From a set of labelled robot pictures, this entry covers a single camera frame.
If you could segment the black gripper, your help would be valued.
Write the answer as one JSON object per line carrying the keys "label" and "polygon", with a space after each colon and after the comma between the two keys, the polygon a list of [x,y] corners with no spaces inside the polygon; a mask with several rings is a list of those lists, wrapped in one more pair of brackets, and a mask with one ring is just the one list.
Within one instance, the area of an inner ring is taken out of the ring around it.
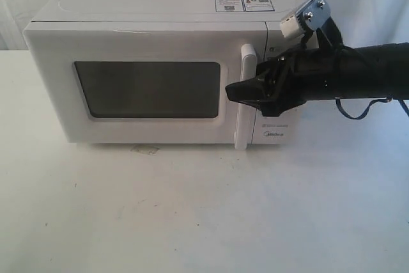
{"label": "black gripper", "polygon": [[301,41],[276,57],[259,64],[256,77],[228,84],[226,95],[232,102],[259,105],[264,117],[279,117],[307,102],[305,81],[334,69],[343,38],[333,19],[328,19]]}

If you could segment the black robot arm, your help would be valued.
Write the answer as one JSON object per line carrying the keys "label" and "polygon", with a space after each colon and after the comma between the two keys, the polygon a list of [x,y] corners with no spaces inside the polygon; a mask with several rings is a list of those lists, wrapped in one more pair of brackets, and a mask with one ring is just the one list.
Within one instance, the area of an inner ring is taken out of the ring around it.
{"label": "black robot arm", "polygon": [[362,48],[344,45],[332,19],[308,31],[299,43],[256,67],[256,76],[226,86],[228,99],[248,105],[266,117],[308,101],[368,98],[369,105],[399,102],[408,111],[408,44],[391,43]]}

